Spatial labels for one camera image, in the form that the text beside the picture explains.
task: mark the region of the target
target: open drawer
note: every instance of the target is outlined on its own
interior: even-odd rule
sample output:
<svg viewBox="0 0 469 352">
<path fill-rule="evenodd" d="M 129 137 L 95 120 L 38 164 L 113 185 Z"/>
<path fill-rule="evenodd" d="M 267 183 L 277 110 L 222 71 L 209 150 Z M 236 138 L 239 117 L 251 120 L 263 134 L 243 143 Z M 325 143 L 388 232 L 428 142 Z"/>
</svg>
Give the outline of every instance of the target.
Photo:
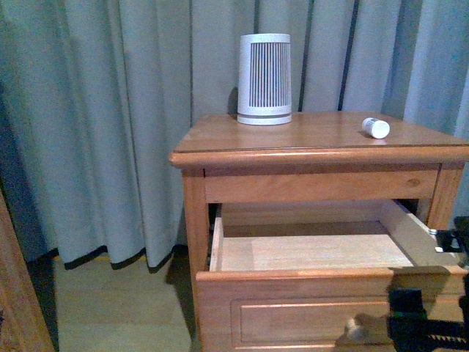
<svg viewBox="0 0 469 352">
<path fill-rule="evenodd" d="M 462 320 L 452 254 L 390 201 L 225 204 L 196 276 L 204 352 L 394 351 L 388 291 L 418 287 L 433 319 Z"/>
</svg>

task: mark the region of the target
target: white cylindrical speaker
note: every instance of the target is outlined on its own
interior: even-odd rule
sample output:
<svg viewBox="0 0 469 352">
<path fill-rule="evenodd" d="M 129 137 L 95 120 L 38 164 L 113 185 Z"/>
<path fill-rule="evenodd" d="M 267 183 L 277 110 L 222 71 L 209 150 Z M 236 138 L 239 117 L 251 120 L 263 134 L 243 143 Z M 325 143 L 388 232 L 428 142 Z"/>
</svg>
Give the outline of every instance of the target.
<svg viewBox="0 0 469 352">
<path fill-rule="evenodd" d="M 290 36 L 241 37 L 237 120 L 248 125 L 279 125 L 292 120 Z"/>
</svg>

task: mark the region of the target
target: drawer handle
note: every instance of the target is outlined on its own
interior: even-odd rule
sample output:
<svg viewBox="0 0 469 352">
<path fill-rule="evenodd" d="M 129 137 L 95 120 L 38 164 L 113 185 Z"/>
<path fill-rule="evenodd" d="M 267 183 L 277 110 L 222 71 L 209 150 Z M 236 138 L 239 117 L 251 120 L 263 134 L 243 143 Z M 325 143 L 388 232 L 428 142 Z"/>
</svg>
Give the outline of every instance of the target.
<svg viewBox="0 0 469 352">
<path fill-rule="evenodd" d="M 357 318 L 347 321 L 346 332 L 347 338 L 353 342 L 364 342 L 368 337 L 368 330 Z"/>
</svg>

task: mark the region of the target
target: curtain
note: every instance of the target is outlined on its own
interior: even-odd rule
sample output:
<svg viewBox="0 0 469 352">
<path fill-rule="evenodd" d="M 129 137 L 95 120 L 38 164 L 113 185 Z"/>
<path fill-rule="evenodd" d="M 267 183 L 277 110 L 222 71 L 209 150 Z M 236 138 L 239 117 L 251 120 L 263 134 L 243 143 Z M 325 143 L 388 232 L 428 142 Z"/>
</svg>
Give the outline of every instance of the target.
<svg viewBox="0 0 469 352">
<path fill-rule="evenodd" d="M 47 247 L 65 262 L 107 246 L 113 263 L 146 248 L 156 266 L 183 241 L 167 157 L 203 114 L 236 112 L 244 34 L 291 35 L 294 110 L 378 111 L 469 138 L 467 1 L 0 5 L 4 110 Z M 454 215 L 469 214 L 468 173 Z"/>
</svg>

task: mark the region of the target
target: nightstand top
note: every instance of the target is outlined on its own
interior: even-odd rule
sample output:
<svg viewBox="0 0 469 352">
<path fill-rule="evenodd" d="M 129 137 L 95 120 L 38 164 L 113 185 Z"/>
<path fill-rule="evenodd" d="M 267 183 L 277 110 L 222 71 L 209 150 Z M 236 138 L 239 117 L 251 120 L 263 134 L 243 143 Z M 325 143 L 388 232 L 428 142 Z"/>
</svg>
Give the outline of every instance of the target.
<svg viewBox="0 0 469 352">
<path fill-rule="evenodd" d="M 294 113 L 291 123 L 252 126 L 236 115 L 200 120 L 174 149 L 180 168 L 268 164 L 418 163 L 469 161 L 469 141 L 375 112 Z M 391 132 L 374 139 L 361 130 L 367 117 Z"/>
</svg>

